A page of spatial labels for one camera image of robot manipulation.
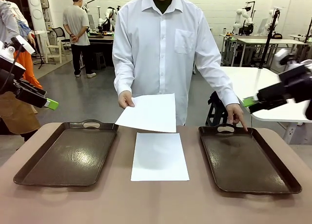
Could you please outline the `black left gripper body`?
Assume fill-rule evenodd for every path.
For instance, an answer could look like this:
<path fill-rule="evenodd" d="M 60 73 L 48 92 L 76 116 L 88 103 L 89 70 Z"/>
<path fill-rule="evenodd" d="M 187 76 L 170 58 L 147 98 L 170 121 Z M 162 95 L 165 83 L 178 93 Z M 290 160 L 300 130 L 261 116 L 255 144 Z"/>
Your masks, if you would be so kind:
<path fill-rule="evenodd" d="M 16 80 L 20 80 L 25 72 L 25 68 L 19 63 L 10 62 L 5 58 L 0 59 L 0 94 L 5 92 L 15 92 Z"/>

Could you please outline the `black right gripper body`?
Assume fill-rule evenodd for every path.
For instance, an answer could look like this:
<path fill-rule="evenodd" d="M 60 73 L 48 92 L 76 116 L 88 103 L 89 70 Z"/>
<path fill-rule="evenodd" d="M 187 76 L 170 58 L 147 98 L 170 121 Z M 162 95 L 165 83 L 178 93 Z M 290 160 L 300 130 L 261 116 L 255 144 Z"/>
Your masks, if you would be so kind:
<path fill-rule="evenodd" d="M 312 72 L 306 65 L 280 73 L 279 79 L 284 86 L 284 98 L 295 102 L 312 99 Z"/>

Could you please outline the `person's left hand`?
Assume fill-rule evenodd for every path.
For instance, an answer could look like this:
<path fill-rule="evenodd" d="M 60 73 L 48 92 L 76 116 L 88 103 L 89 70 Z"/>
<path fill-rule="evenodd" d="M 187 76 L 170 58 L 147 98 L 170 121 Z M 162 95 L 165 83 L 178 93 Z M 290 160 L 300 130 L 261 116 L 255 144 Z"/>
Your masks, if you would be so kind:
<path fill-rule="evenodd" d="M 229 104 L 226 106 L 226 111 L 228 113 L 228 121 L 230 124 L 241 123 L 243 129 L 248 131 L 247 124 L 244 119 L 244 113 L 239 104 Z"/>

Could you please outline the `person's right hand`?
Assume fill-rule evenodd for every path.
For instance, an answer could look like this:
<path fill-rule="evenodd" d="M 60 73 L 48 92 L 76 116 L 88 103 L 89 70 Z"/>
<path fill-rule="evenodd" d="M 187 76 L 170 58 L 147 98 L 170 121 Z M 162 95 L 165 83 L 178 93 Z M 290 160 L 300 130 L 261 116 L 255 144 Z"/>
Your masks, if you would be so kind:
<path fill-rule="evenodd" d="M 134 103 L 132 101 L 132 93 L 130 91 L 123 91 L 118 96 L 119 106 L 123 109 L 127 107 L 134 107 Z"/>

